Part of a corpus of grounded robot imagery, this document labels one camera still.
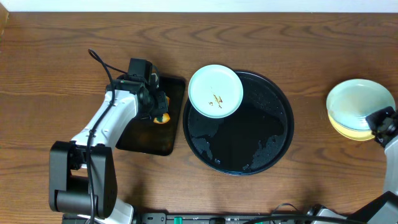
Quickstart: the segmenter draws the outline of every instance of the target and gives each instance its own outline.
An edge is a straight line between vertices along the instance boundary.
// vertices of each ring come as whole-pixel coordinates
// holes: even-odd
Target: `white wall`
[[[398,12],[398,0],[0,0],[10,12]]]

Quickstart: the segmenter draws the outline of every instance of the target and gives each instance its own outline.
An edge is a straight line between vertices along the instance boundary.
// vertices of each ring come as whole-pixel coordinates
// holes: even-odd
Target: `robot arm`
[[[387,157],[387,170],[383,193],[391,191],[398,195],[398,136],[386,146],[384,153]]]
[[[165,93],[157,91],[157,70],[146,60],[132,58],[127,74],[113,80],[111,85],[115,101],[94,130],[90,144],[95,219],[100,223],[130,224],[133,207],[117,199],[113,150],[132,119],[161,117],[168,112],[168,103]],[[88,178],[72,175],[71,170],[86,167],[89,133],[111,102],[111,85],[106,87],[104,102],[87,126],[70,142],[57,141],[51,148],[49,204],[55,212],[90,217]]]
[[[369,115],[366,121],[387,157],[383,193],[398,195],[398,112],[387,107]]]

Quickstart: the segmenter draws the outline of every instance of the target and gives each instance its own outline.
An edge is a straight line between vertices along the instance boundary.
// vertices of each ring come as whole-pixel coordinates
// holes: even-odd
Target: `orange object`
[[[165,124],[169,121],[170,121],[170,115],[168,113],[163,114],[163,116],[154,119],[154,122],[157,124]]]

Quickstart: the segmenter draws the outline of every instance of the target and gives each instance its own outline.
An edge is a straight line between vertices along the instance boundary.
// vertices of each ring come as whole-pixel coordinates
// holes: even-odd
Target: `green switch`
[[[174,224],[182,224],[182,217],[174,217]]]

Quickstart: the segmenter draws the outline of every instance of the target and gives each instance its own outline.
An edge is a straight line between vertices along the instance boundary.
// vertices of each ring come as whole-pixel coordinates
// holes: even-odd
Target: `yellow bowl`
[[[331,116],[328,114],[331,125],[338,131],[342,136],[356,140],[356,141],[366,141],[374,138],[372,135],[372,131],[356,131],[350,128],[346,128],[341,124],[337,123]]]

